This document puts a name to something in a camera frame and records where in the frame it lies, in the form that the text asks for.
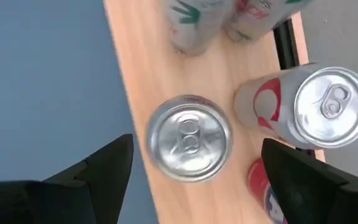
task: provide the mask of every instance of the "can rim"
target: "can rim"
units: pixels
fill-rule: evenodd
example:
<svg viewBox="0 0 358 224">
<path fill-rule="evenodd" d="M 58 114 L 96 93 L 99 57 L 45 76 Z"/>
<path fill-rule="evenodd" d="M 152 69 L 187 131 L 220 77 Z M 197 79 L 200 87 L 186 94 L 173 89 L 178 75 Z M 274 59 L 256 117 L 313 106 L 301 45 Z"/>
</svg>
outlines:
<svg viewBox="0 0 358 224">
<path fill-rule="evenodd" d="M 307 141 L 310 143 L 322 147 L 325 149 L 332 149 L 332 148 L 339 148 L 345 145 L 348 145 L 355 141 L 358 138 L 358 124 L 353 128 L 352 131 L 347 133 L 346 135 L 343 135 L 343 137 L 339 138 L 336 141 L 323 141 L 322 139 L 315 138 L 312 136 L 302 125 L 300 122 L 300 115 L 298 114 L 298 101 L 300 97 L 300 92 L 302 89 L 314 78 L 321 75 L 322 73 L 326 72 L 332 72 L 332 73 L 340 73 L 342 76 L 346 77 L 348 80 L 350 80 L 353 85 L 357 88 L 358 91 L 358 74 L 356 72 L 353 72 L 352 70 L 342 68 L 342 67 L 327 67 L 322 68 L 320 70 L 315 71 L 312 75 L 310 75 L 306 80 L 302 82 L 300 87 L 298 88 L 298 91 L 295 95 L 295 103 L 294 103 L 294 115 L 295 115 L 295 126 L 298 132 L 302 137 L 304 137 Z"/>
<path fill-rule="evenodd" d="M 172 98 L 171 100 L 166 101 L 162 105 L 160 105 L 153 113 L 152 117 L 149 120 L 147 125 L 147 151 L 149 153 L 150 158 L 153 160 L 153 164 L 157 166 L 165 175 L 182 181 L 182 182 L 201 182 L 205 180 L 209 180 L 210 178 L 214 177 L 225 165 L 228 157 L 232 151 L 232 128 L 230 122 L 226 115 L 223 113 L 223 110 L 216 104 L 210 100 L 202 98 L 208 104 L 213 105 L 208 106 L 199 103 L 184 103 L 184 104 L 176 104 L 173 102 L 174 100 L 184 98 L 187 96 L 202 98 L 201 96 L 196 95 L 182 95 Z M 172 104 L 171 107 L 164 111 L 162 109 L 163 105 Z M 219 125 L 223 129 L 224 136 L 226 138 L 225 142 L 225 150 L 221 154 L 219 162 L 215 163 L 210 169 L 201 173 L 201 174 L 191 174 L 191 175 L 180 175 L 177 172 L 173 172 L 159 157 L 159 150 L 158 150 L 158 137 L 159 132 L 158 130 L 161 128 L 162 124 L 165 122 L 167 118 L 169 118 L 173 113 L 177 111 L 181 111 L 183 109 L 193 108 L 202 111 L 203 113 L 210 114 L 214 119 L 219 122 Z"/>
</svg>

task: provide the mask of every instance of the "red can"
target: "red can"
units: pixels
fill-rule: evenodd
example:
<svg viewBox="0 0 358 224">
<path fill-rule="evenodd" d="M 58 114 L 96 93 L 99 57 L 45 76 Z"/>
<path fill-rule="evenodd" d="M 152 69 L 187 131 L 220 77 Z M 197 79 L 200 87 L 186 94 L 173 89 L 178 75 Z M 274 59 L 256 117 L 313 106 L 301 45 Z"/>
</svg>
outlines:
<svg viewBox="0 0 358 224">
<path fill-rule="evenodd" d="M 255 199 L 274 224 L 288 224 L 267 178 L 264 162 L 257 159 L 248 171 L 247 183 Z"/>
</svg>

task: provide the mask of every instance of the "red and white can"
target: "red and white can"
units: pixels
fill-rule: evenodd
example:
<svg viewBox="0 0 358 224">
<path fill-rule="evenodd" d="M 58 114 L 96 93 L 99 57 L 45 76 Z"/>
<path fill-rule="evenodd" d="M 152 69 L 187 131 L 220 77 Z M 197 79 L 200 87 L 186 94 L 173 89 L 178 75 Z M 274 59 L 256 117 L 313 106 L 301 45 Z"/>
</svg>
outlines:
<svg viewBox="0 0 358 224">
<path fill-rule="evenodd" d="M 270 186 L 262 159 L 257 159 L 249 169 L 247 184 L 255 199 L 274 221 L 274 224 L 287 224 L 287 220 Z"/>
<path fill-rule="evenodd" d="M 338 148 L 358 138 L 358 74 L 317 63 L 247 82 L 234 110 L 241 123 L 302 149 Z"/>
<path fill-rule="evenodd" d="M 236 0 L 235 12 L 225 25 L 235 42 L 254 42 L 281 24 L 311 0 Z"/>
</svg>

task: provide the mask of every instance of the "aluminum can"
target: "aluminum can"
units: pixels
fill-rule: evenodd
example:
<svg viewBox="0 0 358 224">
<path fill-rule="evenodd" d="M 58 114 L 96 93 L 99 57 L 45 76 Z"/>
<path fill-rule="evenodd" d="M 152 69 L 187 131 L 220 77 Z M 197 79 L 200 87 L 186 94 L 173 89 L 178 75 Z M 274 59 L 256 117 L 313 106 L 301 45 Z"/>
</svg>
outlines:
<svg viewBox="0 0 358 224">
<path fill-rule="evenodd" d="M 231 147 L 228 119 L 215 103 L 200 96 L 182 95 L 166 101 L 147 128 L 147 149 L 154 164 L 184 182 L 217 174 Z"/>
<path fill-rule="evenodd" d="M 247 184 L 262 208 L 266 211 L 274 224 L 287 224 L 287 220 L 277 202 L 277 198 L 270 186 L 262 159 L 257 159 L 248 171 Z"/>
<path fill-rule="evenodd" d="M 358 138 L 358 74 L 311 63 L 247 82 L 234 110 L 244 126 L 301 149 L 331 149 Z"/>
<path fill-rule="evenodd" d="M 233 9 L 233 0 L 165 1 L 170 41 L 187 55 L 205 52 Z"/>
<path fill-rule="evenodd" d="M 233 16 L 225 25 L 226 34 L 235 42 L 253 42 L 311 0 L 237 0 Z"/>
</svg>

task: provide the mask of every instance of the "blue floor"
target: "blue floor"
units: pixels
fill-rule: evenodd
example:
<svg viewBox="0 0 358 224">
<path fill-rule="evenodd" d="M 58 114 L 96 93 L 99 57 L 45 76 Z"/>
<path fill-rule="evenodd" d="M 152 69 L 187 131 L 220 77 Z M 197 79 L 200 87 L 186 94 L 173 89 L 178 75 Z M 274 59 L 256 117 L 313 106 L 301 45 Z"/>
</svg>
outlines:
<svg viewBox="0 0 358 224">
<path fill-rule="evenodd" d="M 103 2 L 0 0 L 0 180 L 44 180 L 124 133 Z M 119 223 L 157 223 L 137 142 Z"/>
</svg>

